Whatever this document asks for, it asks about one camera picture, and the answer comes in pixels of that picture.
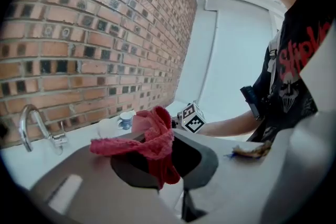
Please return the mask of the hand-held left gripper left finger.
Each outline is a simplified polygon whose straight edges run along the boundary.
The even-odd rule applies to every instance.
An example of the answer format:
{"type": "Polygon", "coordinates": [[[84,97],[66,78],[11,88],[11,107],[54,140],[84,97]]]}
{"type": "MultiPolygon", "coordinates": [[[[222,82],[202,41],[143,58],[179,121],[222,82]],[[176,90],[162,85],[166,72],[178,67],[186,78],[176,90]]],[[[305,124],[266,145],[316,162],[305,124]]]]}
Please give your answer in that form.
{"type": "Polygon", "coordinates": [[[101,156],[84,146],[48,171],[30,196],[57,223],[182,223],[176,184],[159,193],[137,152],[101,156]]]}

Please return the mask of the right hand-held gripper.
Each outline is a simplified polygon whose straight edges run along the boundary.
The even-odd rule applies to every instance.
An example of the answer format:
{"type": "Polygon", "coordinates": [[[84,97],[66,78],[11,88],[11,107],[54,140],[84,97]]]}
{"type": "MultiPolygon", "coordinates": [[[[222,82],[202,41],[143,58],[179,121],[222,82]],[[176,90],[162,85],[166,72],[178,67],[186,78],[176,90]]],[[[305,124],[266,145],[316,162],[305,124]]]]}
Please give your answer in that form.
{"type": "Polygon", "coordinates": [[[172,117],[172,128],[197,133],[205,125],[205,117],[199,106],[189,103],[175,117],[172,117]]]}

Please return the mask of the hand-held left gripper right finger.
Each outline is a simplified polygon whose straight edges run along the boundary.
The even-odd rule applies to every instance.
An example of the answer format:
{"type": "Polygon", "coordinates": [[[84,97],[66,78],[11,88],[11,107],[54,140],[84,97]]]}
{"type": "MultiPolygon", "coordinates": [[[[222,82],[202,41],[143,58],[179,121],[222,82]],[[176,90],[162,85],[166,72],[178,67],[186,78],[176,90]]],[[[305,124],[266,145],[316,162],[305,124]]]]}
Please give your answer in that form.
{"type": "Polygon", "coordinates": [[[319,112],[281,131],[259,159],[233,155],[258,144],[177,130],[175,155],[184,175],[181,218],[188,223],[312,223],[335,165],[335,112],[319,112]]]}

